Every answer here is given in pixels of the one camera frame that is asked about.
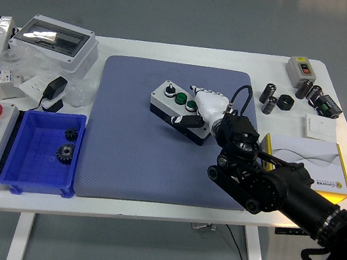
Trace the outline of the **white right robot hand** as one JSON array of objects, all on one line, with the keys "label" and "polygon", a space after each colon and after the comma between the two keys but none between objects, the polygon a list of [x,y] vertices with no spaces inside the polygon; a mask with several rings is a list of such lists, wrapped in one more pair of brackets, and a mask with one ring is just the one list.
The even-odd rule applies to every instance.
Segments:
[{"label": "white right robot hand", "polygon": [[220,92],[207,90],[197,86],[190,86],[195,94],[195,102],[198,108],[198,115],[169,116],[165,120],[180,128],[201,128],[208,124],[209,131],[215,134],[215,128],[224,117],[225,110],[229,105],[229,100]]}]

